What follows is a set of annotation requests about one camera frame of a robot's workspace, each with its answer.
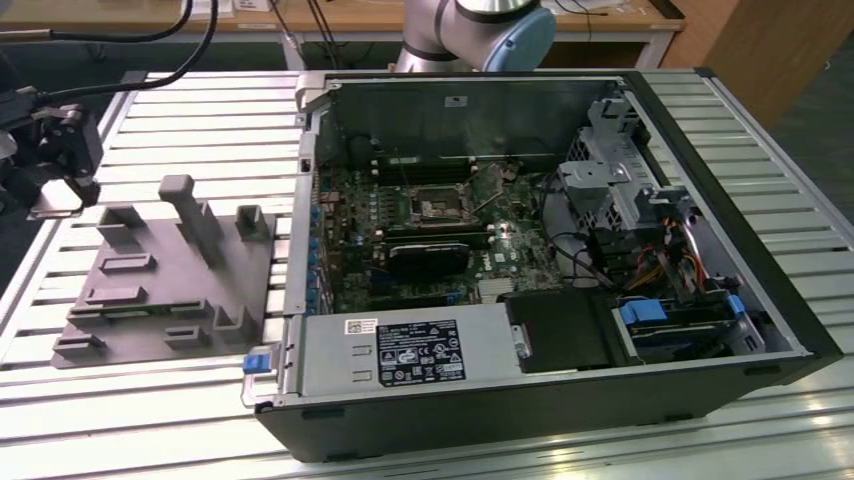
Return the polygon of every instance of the floor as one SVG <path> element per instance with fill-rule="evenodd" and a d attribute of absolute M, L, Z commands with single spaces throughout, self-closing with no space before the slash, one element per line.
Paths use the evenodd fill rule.
<path fill-rule="evenodd" d="M 105 60 L 95 62 L 80 45 L 5 47 L 3 53 L 15 71 L 0 61 L 0 79 L 25 82 L 44 91 L 112 83 L 128 70 L 175 70 L 192 48 L 185 44 L 108 47 Z M 341 50 L 351 68 L 384 68 L 396 58 L 399 45 L 354 43 L 344 44 Z M 305 57 L 311 68 L 331 68 L 319 47 L 309 46 Z M 197 70 L 284 68 L 281 51 L 271 44 L 213 44 L 196 67 Z M 72 73 L 59 76 L 56 72 Z M 96 112 L 104 111 L 108 102 L 105 96 L 84 101 Z M 771 132 L 850 220 L 854 220 L 854 166 L 849 163 L 854 160 L 853 119 L 854 36 Z M 23 212 L 0 216 L 0 294 L 37 229 L 39 222 L 25 221 Z"/>

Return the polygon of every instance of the black plastic cover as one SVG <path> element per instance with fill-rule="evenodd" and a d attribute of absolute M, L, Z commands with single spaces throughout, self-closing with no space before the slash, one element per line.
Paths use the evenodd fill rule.
<path fill-rule="evenodd" d="M 519 362 L 524 373 L 628 365 L 607 297 L 551 290 L 507 294 L 503 300 L 531 349 Z"/>

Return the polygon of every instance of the motherboard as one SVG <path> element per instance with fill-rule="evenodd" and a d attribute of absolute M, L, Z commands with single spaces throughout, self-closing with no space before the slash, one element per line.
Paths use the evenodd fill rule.
<path fill-rule="evenodd" d="M 512 160 L 427 169 L 390 158 L 371 171 L 321 170 L 333 311 L 494 303 L 560 286 L 539 220 L 543 176 Z"/>

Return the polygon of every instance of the blue latch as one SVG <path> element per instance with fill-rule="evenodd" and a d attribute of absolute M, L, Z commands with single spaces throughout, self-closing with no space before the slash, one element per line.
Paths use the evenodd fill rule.
<path fill-rule="evenodd" d="M 746 313 L 747 310 L 744 309 L 744 304 L 742 303 L 742 299 L 738 295 L 730 295 L 726 297 L 726 303 L 730 305 L 735 317 L 740 317 Z"/>
<path fill-rule="evenodd" d="M 667 320 L 667 313 L 662 302 L 658 300 L 631 300 L 619 307 L 619 315 L 623 323 L 631 325 L 635 322 L 660 322 Z"/>
<path fill-rule="evenodd" d="M 243 357 L 243 373 L 252 375 L 256 373 L 265 373 L 269 368 L 269 354 L 255 353 Z"/>

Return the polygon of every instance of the green circuit board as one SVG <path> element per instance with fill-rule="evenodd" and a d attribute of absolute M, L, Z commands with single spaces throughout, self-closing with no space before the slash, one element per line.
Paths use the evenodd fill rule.
<path fill-rule="evenodd" d="M 562 284 L 531 202 L 542 175 L 518 175 L 507 181 L 503 173 L 504 163 L 488 162 L 463 184 L 380 186 L 362 172 L 328 172 L 321 183 L 337 199 L 324 205 L 329 263 L 337 266 L 331 275 L 337 313 L 420 308 L 422 300 L 431 306 L 436 301 L 482 303 L 482 280 L 510 279 L 514 290 Z M 491 232 L 486 248 L 471 250 L 464 272 L 431 282 L 394 282 L 378 266 L 378 229 L 447 224 L 488 225 Z"/>

